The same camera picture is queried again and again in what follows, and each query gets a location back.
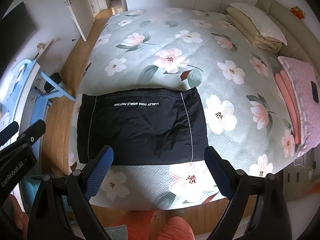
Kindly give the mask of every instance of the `bed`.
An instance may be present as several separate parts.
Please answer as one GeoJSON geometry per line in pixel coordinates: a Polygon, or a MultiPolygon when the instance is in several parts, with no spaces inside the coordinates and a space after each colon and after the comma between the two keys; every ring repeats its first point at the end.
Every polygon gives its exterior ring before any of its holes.
{"type": "MultiPolygon", "coordinates": [[[[277,24],[288,46],[279,55],[320,69],[320,43],[274,0],[257,7],[277,24]]],[[[252,46],[223,14],[183,8],[135,10],[112,16],[101,32],[73,111],[69,164],[77,162],[77,117],[83,94],[136,88],[188,90],[203,104],[209,145],[235,169],[253,176],[276,173],[301,153],[282,143],[292,122],[274,75],[278,55],[252,46]]],[[[112,166],[90,202],[127,210],[177,209],[214,201],[219,193],[204,161],[112,166]]]]}

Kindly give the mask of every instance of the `beige upholstered headboard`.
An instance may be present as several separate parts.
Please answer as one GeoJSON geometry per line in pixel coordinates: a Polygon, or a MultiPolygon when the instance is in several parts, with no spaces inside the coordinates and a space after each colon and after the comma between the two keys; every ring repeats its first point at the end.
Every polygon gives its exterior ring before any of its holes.
{"type": "Polygon", "coordinates": [[[320,42],[290,10],[275,0],[258,0],[257,8],[265,12],[283,32],[288,46],[282,45],[280,56],[307,61],[317,70],[316,78],[320,83],[320,42]]]}

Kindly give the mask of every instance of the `orange pants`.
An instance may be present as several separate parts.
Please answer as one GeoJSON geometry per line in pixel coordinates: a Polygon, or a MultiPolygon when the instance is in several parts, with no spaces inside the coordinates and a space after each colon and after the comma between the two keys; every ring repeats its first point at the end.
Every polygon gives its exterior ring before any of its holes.
{"type": "MultiPolygon", "coordinates": [[[[155,211],[128,211],[109,226],[127,225],[128,240],[149,240],[154,215],[155,211]]],[[[172,217],[158,232],[155,240],[195,240],[195,237],[187,221],[182,217],[172,217]]]]}

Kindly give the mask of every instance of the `folded black garment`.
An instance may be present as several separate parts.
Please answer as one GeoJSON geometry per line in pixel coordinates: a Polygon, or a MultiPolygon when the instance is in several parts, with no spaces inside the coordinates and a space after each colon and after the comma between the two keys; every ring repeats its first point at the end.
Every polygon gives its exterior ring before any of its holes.
{"type": "Polygon", "coordinates": [[[113,165],[200,161],[208,146],[204,111],[196,88],[84,94],[77,135],[80,163],[93,159],[104,145],[113,148],[113,165]]]}

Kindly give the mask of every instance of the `pink pillow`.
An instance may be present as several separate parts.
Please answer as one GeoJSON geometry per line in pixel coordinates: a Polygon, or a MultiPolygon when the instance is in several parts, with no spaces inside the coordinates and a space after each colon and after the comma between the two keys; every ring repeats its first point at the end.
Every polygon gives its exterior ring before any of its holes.
{"type": "Polygon", "coordinates": [[[299,109],[298,109],[296,96],[294,95],[292,84],[291,84],[291,81],[290,81],[287,73],[284,70],[281,70],[280,71],[280,75],[281,75],[281,77],[282,77],[282,79],[284,81],[284,84],[285,84],[288,92],[289,92],[289,95],[291,97],[291,100],[292,100],[292,103],[293,103],[293,106],[294,106],[294,110],[296,111],[296,115],[297,115],[297,118],[298,118],[299,135],[300,135],[300,114],[299,114],[299,109]]]}
{"type": "Polygon", "coordinates": [[[320,143],[320,104],[314,101],[311,81],[317,91],[320,90],[310,63],[282,56],[279,56],[278,60],[291,81],[300,113],[299,157],[320,143]]]}
{"type": "Polygon", "coordinates": [[[292,99],[290,97],[290,94],[286,88],[286,85],[284,84],[284,81],[280,74],[276,74],[275,76],[276,83],[280,89],[280,92],[282,93],[282,96],[284,98],[284,102],[288,108],[289,115],[291,118],[292,126],[293,126],[293,134],[294,134],[294,143],[299,145],[300,144],[300,131],[299,131],[299,121],[296,114],[296,111],[293,106],[292,99]]]}

